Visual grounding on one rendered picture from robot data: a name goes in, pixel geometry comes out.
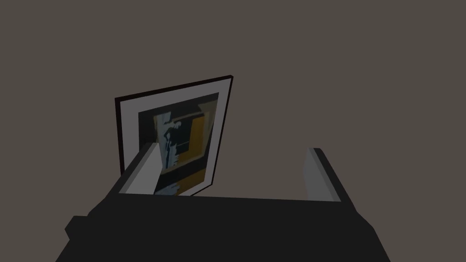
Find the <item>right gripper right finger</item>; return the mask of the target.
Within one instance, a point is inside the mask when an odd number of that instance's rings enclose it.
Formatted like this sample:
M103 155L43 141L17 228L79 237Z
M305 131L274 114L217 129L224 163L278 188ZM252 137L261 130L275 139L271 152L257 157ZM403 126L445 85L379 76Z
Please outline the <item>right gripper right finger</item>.
M320 148L307 148L303 166L306 200L339 202L354 208L328 158Z

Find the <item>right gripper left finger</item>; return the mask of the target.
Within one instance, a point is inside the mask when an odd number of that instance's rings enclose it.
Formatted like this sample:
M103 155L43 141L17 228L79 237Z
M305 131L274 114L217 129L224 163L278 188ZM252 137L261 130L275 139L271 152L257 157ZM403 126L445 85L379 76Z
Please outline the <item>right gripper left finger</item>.
M146 194L155 192L162 172L162 156L158 143L147 143L134 157L127 169L106 195Z

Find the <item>black framed wall picture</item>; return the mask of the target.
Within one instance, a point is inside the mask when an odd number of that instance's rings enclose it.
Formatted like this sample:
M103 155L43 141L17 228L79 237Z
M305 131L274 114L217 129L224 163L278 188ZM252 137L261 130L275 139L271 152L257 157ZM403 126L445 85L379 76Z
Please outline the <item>black framed wall picture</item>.
M115 99L121 175L147 143L162 172L153 195L193 196L213 184L233 76Z

